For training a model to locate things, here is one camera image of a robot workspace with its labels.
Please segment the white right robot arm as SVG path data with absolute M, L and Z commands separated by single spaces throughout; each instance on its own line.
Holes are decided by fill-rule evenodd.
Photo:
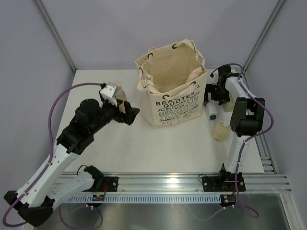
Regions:
M 232 72 L 231 64 L 222 65 L 215 71 L 218 73 L 217 82 L 208 83 L 205 88 L 205 114 L 209 120 L 214 120 L 215 106 L 233 99 L 235 105 L 229 124 L 233 138 L 227 160 L 217 176 L 202 177 L 202 186 L 205 192 L 245 191 L 243 162 L 252 138 L 262 130 L 265 100 L 246 88 L 241 78 L 244 73 Z

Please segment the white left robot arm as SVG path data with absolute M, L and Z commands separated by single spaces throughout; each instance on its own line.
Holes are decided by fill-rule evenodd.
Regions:
M 82 101 L 69 125 L 58 137 L 52 159 L 46 160 L 22 188 L 5 194 L 4 199 L 14 206 L 23 220 L 38 227 L 74 194 L 104 189 L 104 174 L 92 165 L 61 186 L 54 186 L 54 183 L 94 141 L 94 135 L 100 129 L 112 120 L 127 125 L 134 122 L 140 110 L 131 107 L 127 101 L 118 100 L 118 103 L 124 105 L 125 112 L 108 101 L 103 104 L 95 99 Z

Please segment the white tube black cap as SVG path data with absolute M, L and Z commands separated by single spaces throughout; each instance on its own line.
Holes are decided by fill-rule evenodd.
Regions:
M 210 101 L 204 106 L 204 112 L 208 120 L 213 121 L 217 118 L 218 111 L 214 101 Z

